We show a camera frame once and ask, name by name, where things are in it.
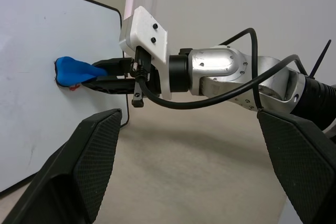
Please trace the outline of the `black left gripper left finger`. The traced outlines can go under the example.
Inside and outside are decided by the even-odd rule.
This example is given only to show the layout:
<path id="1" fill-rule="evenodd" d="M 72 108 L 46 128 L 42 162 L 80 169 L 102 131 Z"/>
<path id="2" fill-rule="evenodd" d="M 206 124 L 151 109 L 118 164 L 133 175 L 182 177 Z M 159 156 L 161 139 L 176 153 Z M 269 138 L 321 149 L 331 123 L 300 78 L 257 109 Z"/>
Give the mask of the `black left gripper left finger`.
<path id="1" fill-rule="evenodd" d="M 112 174 L 121 119 L 121 109 L 112 109 L 82 120 L 2 224 L 93 224 Z"/>

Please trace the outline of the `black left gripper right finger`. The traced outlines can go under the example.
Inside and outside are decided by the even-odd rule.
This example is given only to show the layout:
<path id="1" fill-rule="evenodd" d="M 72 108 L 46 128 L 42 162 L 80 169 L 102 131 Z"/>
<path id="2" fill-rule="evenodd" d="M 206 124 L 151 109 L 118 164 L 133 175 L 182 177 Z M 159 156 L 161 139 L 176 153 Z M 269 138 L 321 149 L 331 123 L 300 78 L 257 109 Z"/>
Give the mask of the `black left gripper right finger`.
<path id="1" fill-rule="evenodd" d="M 336 224 L 336 143 L 311 121 L 261 110 L 274 172 L 303 224 Z"/>

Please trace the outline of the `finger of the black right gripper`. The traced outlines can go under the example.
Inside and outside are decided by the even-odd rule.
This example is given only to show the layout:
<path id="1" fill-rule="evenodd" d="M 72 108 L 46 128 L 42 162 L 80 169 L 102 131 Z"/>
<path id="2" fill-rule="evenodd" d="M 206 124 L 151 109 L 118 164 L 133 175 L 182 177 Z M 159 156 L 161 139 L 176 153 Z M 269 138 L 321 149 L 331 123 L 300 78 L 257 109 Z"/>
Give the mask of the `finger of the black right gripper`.
<path id="1" fill-rule="evenodd" d="M 95 62 L 93 66 L 103 69 L 108 76 L 126 76 L 132 65 L 132 58 L 112 58 Z"/>
<path id="2" fill-rule="evenodd" d="M 82 83 L 86 88 L 106 94 L 132 94 L 135 80 L 133 78 L 118 79 L 116 76 L 102 76 Z"/>

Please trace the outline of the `blue whiteboard eraser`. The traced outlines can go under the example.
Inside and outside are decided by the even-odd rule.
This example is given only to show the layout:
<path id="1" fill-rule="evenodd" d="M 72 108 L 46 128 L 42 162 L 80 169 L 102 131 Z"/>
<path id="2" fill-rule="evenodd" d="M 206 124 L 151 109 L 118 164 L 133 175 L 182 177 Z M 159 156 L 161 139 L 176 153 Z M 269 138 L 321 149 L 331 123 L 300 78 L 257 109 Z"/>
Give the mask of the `blue whiteboard eraser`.
<path id="1" fill-rule="evenodd" d="M 96 77 L 107 76 L 106 70 L 72 57 L 60 57 L 55 63 L 56 83 L 61 87 L 72 87 Z"/>

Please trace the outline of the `black-framed whiteboard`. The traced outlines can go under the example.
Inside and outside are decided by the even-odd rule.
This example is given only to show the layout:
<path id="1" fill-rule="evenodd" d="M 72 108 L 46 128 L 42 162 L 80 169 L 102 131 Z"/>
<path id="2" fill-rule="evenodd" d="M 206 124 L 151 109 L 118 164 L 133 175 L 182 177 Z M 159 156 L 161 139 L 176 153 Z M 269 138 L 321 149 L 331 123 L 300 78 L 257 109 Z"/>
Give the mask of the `black-framed whiteboard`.
<path id="1" fill-rule="evenodd" d="M 0 193 L 35 174 L 85 118 L 125 95 L 55 81 L 55 61 L 121 58 L 121 14 L 91 0 L 0 0 Z"/>

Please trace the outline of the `black zip tie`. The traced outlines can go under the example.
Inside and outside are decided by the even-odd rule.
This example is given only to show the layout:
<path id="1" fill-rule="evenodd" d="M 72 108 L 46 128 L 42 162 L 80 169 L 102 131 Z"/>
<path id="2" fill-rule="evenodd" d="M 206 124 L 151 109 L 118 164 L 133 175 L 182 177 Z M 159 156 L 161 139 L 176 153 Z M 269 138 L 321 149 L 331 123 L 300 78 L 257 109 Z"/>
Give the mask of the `black zip tie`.
<path id="1" fill-rule="evenodd" d="M 309 74 L 309 78 L 314 79 L 315 74 L 317 73 L 317 71 L 318 71 L 318 69 L 319 69 L 319 67 L 320 67 L 320 65 L 322 63 L 322 61 L 323 61 L 323 59 L 324 59 L 324 57 L 325 57 L 325 55 L 326 55 L 326 53 L 327 53 L 327 51 L 328 51 L 328 49 L 330 47 L 331 42 L 332 42 L 332 40 L 329 39 L 328 42 L 327 42 L 327 44 L 325 45 L 322 53 L 318 57 L 315 65 L 313 66 L 313 68 L 312 68 L 312 70 L 311 70 L 311 72 Z"/>

